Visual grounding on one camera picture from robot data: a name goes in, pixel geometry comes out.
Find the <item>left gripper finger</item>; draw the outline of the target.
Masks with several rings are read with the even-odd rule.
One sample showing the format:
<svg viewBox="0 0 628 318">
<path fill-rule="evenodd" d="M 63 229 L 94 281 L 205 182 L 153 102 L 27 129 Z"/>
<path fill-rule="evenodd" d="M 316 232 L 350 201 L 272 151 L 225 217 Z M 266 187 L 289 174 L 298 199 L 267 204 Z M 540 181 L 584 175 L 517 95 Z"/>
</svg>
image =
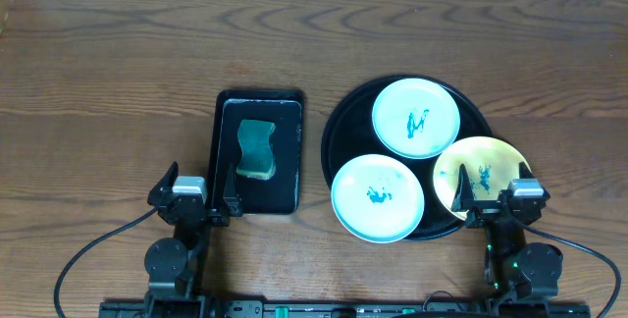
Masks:
<svg viewBox="0 0 628 318">
<path fill-rule="evenodd" d="M 148 202 L 149 203 L 161 203 L 163 199 L 172 193 L 172 188 L 179 174 L 179 165 L 177 162 L 173 162 L 169 167 L 166 174 L 161 180 L 149 191 Z"/>
<path fill-rule="evenodd" d="M 225 202 L 231 217 L 242 216 L 241 199 L 236 191 L 236 167 L 233 164 L 229 166 L 227 171 L 223 191 L 223 201 Z"/>
</svg>

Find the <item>yellow plate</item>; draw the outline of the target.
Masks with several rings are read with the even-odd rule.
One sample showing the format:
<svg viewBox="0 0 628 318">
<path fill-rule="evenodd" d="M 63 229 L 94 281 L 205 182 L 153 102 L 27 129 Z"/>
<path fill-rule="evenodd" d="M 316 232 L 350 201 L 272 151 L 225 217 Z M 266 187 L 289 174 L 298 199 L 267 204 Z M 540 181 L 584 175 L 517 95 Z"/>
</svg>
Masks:
<svg viewBox="0 0 628 318">
<path fill-rule="evenodd" d="M 529 163 L 512 145 L 497 138 L 472 136 L 450 145 L 437 159 L 433 184 L 443 207 L 460 220 L 464 212 L 453 212 L 451 205 L 459 182 L 459 168 L 465 167 L 475 200 L 496 200 L 498 193 L 519 177 L 519 164 Z"/>
</svg>

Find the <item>green yellow sponge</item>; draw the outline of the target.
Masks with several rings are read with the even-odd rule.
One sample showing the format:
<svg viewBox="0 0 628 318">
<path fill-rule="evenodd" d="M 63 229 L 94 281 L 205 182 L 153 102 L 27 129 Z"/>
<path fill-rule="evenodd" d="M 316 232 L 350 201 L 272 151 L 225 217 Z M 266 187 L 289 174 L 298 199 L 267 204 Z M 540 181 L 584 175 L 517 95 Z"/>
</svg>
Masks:
<svg viewBox="0 0 628 318">
<path fill-rule="evenodd" d="M 269 181 L 276 172 L 276 161 L 271 147 L 275 124 L 259 120 L 242 120 L 237 130 L 241 158 L 236 167 L 240 176 Z"/>
</svg>

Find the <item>white plate with blue splat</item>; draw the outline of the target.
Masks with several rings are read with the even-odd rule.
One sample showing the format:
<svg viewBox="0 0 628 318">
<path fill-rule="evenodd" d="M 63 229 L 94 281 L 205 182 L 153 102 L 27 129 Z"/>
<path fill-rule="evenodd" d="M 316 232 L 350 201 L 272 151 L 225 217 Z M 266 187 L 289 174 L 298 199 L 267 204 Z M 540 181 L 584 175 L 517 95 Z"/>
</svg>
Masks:
<svg viewBox="0 0 628 318">
<path fill-rule="evenodd" d="M 334 176 L 331 202 L 350 233 L 380 244 L 410 235 L 425 210 L 424 191 L 414 173 L 400 161 L 380 154 L 346 162 Z"/>
</svg>

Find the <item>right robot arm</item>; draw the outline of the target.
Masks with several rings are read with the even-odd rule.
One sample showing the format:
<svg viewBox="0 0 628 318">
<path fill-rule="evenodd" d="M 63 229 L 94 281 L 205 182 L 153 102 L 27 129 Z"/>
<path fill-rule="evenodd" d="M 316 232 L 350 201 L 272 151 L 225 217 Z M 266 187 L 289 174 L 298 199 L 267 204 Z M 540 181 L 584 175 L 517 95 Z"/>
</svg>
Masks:
<svg viewBox="0 0 628 318">
<path fill-rule="evenodd" d="M 485 300 L 494 315 L 519 306 L 531 306 L 549 315 L 549 299 L 558 294 L 562 252 L 554 245 L 528 242 L 525 227 L 541 218 L 550 194 L 528 167 L 519 164 L 519 177 L 510 181 L 495 200 L 474 198 L 469 176 L 459 167 L 451 210 L 464 212 L 464 226 L 487 235 L 485 278 L 496 292 Z"/>
</svg>

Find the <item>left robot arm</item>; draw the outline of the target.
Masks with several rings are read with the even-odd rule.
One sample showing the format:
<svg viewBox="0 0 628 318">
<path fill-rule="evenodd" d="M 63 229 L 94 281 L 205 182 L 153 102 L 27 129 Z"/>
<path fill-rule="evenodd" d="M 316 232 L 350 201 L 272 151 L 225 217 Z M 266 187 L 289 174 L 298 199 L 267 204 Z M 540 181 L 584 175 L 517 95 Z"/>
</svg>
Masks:
<svg viewBox="0 0 628 318">
<path fill-rule="evenodd" d="M 144 256 L 149 275 L 144 315 L 222 317 L 220 300 L 201 292 L 198 283 L 203 277 L 212 230 L 226 227 L 232 217 L 242 215 L 235 168 L 231 166 L 227 171 L 222 198 L 213 201 L 204 178 L 181 176 L 178 164 L 173 163 L 149 191 L 147 202 L 174 227 L 174 233 L 155 241 Z"/>
</svg>

